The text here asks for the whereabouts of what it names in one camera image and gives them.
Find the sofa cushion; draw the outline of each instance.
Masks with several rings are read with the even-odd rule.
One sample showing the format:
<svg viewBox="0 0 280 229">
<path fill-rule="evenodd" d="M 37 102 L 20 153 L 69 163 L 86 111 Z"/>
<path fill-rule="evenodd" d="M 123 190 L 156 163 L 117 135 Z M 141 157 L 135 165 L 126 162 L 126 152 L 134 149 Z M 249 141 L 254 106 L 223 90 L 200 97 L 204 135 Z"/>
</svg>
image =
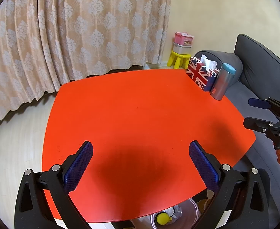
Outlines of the sofa cushion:
<svg viewBox="0 0 280 229">
<path fill-rule="evenodd" d="M 244 66 L 240 81 L 260 99 L 280 101 L 280 58 L 243 34 L 237 37 L 234 53 Z"/>
<path fill-rule="evenodd" d="M 241 60 L 233 53 L 227 53 L 227 52 L 218 52 L 218 51 L 200 51 L 195 54 L 196 58 L 201 58 L 202 55 L 207 56 L 209 60 L 216 61 L 217 62 L 217 68 L 220 69 L 223 63 L 227 63 L 229 65 L 232 65 L 236 69 L 236 73 L 234 75 L 234 78 L 231 82 L 231 85 L 235 84 L 239 77 L 241 76 L 241 73 L 243 71 L 243 64 Z"/>
<path fill-rule="evenodd" d="M 271 111 L 248 105 L 249 98 L 257 98 L 257 96 L 239 81 L 229 87 L 225 95 L 244 118 L 254 117 L 267 121 L 278 121 Z M 276 152 L 272 141 L 266 138 L 265 134 L 256 131 L 254 133 L 256 140 L 246 156 L 255 168 L 262 168 L 268 172 L 271 182 L 270 193 L 280 214 L 280 165 L 277 162 Z"/>
</svg>

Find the tissue box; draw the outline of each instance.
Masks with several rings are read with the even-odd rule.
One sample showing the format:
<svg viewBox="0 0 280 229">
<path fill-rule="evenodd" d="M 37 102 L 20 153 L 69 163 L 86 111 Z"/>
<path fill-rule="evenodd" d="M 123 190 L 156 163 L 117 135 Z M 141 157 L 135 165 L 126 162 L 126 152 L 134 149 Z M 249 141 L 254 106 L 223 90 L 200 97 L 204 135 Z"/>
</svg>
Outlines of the tissue box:
<svg viewBox="0 0 280 229">
<path fill-rule="evenodd" d="M 218 69 L 209 69 L 198 58 L 191 57 L 187 69 L 188 76 L 203 90 L 210 91 L 219 73 Z"/>
</svg>

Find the stool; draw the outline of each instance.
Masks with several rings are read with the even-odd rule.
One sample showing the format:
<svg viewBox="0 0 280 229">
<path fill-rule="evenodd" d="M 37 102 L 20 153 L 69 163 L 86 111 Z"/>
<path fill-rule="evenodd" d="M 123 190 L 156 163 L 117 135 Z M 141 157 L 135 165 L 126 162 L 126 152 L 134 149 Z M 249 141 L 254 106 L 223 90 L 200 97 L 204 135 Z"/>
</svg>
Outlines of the stool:
<svg viewBox="0 0 280 229">
<path fill-rule="evenodd" d="M 167 62 L 167 66 L 170 67 L 174 64 L 174 69 L 179 69 L 179 67 L 183 65 L 183 61 L 185 60 L 185 69 L 187 69 L 190 58 L 191 58 L 190 54 L 178 54 L 172 51 L 169 60 Z"/>
</svg>

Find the curtain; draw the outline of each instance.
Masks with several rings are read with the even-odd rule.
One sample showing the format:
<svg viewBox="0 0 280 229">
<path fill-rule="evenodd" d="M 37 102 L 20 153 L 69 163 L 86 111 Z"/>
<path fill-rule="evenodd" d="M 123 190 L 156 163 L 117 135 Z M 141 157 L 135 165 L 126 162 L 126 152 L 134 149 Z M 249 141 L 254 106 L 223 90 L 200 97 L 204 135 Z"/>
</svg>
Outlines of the curtain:
<svg viewBox="0 0 280 229">
<path fill-rule="evenodd" d="M 89 75 L 160 63 L 170 0 L 4 0 L 0 120 Z"/>
</svg>

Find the textured blue pad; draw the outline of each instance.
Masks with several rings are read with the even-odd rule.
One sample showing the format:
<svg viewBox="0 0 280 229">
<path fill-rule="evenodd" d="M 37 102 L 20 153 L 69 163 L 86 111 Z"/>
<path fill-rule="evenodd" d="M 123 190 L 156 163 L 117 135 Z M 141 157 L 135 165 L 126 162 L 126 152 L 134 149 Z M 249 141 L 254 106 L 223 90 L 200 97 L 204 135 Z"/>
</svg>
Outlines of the textured blue pad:
<svg viewBox="0 0 280 229">
<path fill-rule="evenodd" d="M 207 189 L 217 193 L 220 188 L 217 171 L 194 141 L 190 144 L 189 154 Z"/>
<path fill-rule="evenodd" d="M 255 99 L 255 98 L 249 98 L 248 104 L 251 107 L 259 107 L 259 108 L 263 108 L 263 109 L 271 108 L 271 105 L 268 101 Z"/>
<path fill-rule="evenodd" d="M 93 147 L 88 142 L 78 154 L 64 176 L 64 190 L 68 194 L 74 191 L 82 178 L 93 155 Z"/>
</svg>

